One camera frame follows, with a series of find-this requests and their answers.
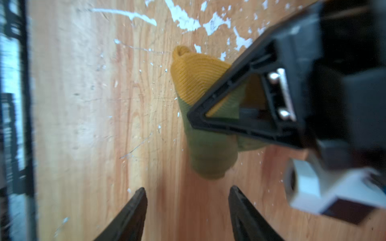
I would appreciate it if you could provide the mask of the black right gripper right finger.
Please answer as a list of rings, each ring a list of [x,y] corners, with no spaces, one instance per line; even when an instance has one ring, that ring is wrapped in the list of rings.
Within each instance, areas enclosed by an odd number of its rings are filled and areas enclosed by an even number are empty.
[[[234,239],[236,241],[282,241],[244,193],[232,186],[228,197]]]

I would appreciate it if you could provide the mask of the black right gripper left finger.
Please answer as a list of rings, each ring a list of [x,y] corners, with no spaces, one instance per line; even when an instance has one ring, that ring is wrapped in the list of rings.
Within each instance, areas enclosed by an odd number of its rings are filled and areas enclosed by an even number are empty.
[[[96,241],[141,241],[146,219],[148,199],[141,187],[122,208]]]

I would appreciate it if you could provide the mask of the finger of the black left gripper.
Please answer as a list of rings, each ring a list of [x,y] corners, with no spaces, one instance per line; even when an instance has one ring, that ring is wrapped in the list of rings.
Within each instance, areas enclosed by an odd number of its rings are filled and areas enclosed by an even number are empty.
[[[211,100],[222,99],[246,84],[240,119],[227,123],[228,130],[270,144],[304,147],[304,74],[297,58],[294,34],[275,29],[266,31],[232,63],[206,95]]]

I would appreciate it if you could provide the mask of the green striped sock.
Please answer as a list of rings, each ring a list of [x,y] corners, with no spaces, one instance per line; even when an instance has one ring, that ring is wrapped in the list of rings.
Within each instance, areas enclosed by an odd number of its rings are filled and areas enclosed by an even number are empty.
[[[240,119],[246,84],[222,99],[211,100],[208,91],[231,65],[216,57],[179,45],[172,52],[170,74],[174,84],[187,139],[189,164],[207,180],[221,179],[238,160],[240,152],[266,147],[262,140],[230,131],[226,124]]]

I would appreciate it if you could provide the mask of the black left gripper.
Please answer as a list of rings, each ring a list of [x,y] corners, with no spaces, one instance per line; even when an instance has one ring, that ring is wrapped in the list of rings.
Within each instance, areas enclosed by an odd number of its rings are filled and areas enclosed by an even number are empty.
[[[386,166],[386,3],[317,1],[271,27],[289,117],[274,142],[329,169]]]

